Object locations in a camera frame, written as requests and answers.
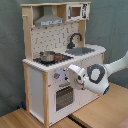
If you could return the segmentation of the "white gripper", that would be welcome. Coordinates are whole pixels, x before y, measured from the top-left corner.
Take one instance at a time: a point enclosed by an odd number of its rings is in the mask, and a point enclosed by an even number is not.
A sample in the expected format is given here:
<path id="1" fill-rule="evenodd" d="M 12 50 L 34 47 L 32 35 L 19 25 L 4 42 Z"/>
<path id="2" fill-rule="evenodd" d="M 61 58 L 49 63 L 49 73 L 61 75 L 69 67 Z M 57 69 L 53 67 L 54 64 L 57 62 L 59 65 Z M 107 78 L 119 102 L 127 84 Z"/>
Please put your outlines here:
<path id="1" fill-rule="evenodd" d="M 84 68 L 80 68 L 76 65 L 71 64 L 68 67 L 70 86 L 73 89 L 82 90 L 84 88 L 84 78 L 86 71 Z"/>

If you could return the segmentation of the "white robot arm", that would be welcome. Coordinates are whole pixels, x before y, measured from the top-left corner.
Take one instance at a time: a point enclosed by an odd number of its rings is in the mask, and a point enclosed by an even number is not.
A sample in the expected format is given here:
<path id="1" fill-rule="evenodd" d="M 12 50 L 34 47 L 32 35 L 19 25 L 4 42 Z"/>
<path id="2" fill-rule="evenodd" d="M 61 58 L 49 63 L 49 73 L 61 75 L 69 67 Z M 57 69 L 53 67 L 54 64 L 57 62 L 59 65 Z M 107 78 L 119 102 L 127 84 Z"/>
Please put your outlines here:
<path id="1" fill-rule="evenodd" d="M 70 86 L 78 90 L 89 90 L 104 95 L 109 90 L 108 77 L 128 68 L 128 52 L 125 56 L 110 64 L 94 64 L 88 70 L 74 64 L 68 67 Z"/>

